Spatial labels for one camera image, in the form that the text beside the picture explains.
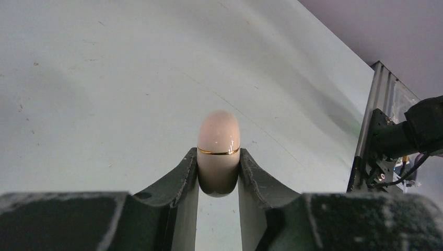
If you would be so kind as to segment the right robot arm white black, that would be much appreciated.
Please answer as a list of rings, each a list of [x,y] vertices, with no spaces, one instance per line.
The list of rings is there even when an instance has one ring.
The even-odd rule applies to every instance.
[[[404,115],[405,121],[375,130],[376,149],[388,158],[442,154],[442,96],[421,100]]]

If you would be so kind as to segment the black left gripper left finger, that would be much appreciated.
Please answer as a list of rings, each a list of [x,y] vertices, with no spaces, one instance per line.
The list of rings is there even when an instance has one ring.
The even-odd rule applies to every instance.
[[[199,185],[191,148],[169,173],[126,191],[1,196],[1,250],[194,250]]]

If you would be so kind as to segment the beige earbud charging case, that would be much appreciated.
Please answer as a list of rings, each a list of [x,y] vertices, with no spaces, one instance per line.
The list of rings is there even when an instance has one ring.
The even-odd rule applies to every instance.
[[[224,197],[235,188],[239,175],[240,129],[236,116],[216,110],[207,115],[197,138],[197,168],[201,190]]]

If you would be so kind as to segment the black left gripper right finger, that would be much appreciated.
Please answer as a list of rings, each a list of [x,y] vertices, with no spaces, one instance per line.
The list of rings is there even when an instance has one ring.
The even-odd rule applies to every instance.
[[[442,212],[414,194],[297,193],[240,151],[243,250],[442,250]]]

